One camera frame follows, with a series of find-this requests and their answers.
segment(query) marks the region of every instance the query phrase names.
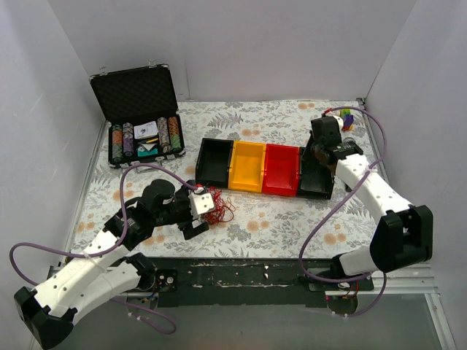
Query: wall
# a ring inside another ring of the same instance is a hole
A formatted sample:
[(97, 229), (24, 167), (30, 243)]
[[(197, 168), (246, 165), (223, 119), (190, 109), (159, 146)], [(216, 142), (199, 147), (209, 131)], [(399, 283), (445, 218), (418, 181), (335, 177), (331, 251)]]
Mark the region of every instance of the wall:
[(459, 349), (467, 347), (466, 16), (466, 0), (418, 0), (367, 100), (387, 131), (391, 184), (434, 213), (432, 266)]
[[(31, 335), (13, 294), (26, 285), (9, 248), (33, 241), (64, 248), (102, 123), (87, 74), (45, 0), (0, 0), (0, 339), (27, 349)], [(58, 258), (17, 251), (41, 281)]]
[(49, 2), (89, 74), (155, 57), (179, 99), (342, 100), (366, 96), (415, 0)]

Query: stack of poker chips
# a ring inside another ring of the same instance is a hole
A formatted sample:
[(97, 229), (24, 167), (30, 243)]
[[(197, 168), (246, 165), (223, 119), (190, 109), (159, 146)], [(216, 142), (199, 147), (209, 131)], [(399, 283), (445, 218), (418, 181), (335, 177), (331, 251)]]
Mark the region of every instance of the stack of poker chips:
[(169, 128), (167, 119), (161, 117), (158, 119), (159, 142), (161, 143), (162, 152), (166, 153), (170, 150)]
[(182, 143), (180, 142), (180, 128), (176, 117), (169, 118), (169, 134), (172, 150), (179, 152), (182, 150)]
[(129, 122), (123, 124), (123, 153), (126, 157), (133, 157), (133, 126)]
[(123, 133), (120, 125), (112, 126), (112, 160), (114, 163), (123, 160)]

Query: tangled red string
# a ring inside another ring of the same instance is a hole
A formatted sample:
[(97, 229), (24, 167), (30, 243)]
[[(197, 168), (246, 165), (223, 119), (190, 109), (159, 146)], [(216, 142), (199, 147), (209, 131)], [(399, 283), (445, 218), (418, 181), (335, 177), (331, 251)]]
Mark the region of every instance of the tangled red string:
[[(235, 206), (232, 204), (230, 197), (224, 201), (221, 197), (222, 190), (216, 187), (210, 187), (207, 192), (211, 193), (212, 200), (214, 201), (215, 209), (209, 213), (203, 214), (202, 219), (210, 225), (216, 225), (219, 222), (230, 222), (234, 219)], [(229, 211), (232, 217), (229, 220), (224, 220), (225, 213)]]

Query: floral pattern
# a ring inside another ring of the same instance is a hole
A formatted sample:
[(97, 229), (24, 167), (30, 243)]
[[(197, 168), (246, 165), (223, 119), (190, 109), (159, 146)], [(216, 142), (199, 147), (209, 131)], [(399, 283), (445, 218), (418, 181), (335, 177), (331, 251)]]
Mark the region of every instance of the floral pattern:
[[(181, 102), (186, 156), (167, 160), (164, 165), (185, 179), (193, 179), (203, 137), (304, 146), (309, 136), (309, 121), (320, 117), (329, 107), (343, 105), (358, 104), (348, 101)], [(355, 117), (353, 130), (344, 137), (353, 137), (372, 161), (375, 152), (368, 122), (359, 114)], [(73, 252), (81, 252), (119, 209), (122, 169), (109, 168), (107, 151), (105, 136), (80, 221), (76, 224)], [(160, 172), (132, 171), (126, 178), (125, 198), (140, 195), (157, 178), (176, 184)], [(223, 190), (223, 197), (230, 198), (236, 207), (232, 221), (212, 226), (189, 241), (184, 241), (176, 225), (158, 227), (136, 250), (150, 257), (294, 258), (311, 229), (345, 195), (344, 184), (338, 179), (329, 201)], [(311, 240), (304, 256), (329, 258), (369, 244), (375, 227), (363, 204), (352, 198)]]

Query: black case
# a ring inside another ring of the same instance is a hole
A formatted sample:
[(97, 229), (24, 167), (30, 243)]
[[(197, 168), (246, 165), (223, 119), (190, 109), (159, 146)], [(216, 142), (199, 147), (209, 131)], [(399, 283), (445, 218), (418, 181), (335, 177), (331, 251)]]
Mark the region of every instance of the black case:
[[(90, 77), (90, 84), (96, 94), (109, 127), (109, 165), (111, 168), (127, 168), (133, 164), (151, 163), (165, 159), (179, 158), (185, 155), (182, 121), (178, 115), (177, 97), (170, 75), (169, 66), (160, 64), (125, 71), (100, 73)], [(120, 163), (112, 160), (112, 125), (131, 123), (133, 126), (156, 121), (160, 117), (176, 117), (180, 128), (181, 151), (162, 153), (159, 147), (157, 155), (138, 157), (134, 140), (133, 157), (123, 156)]]

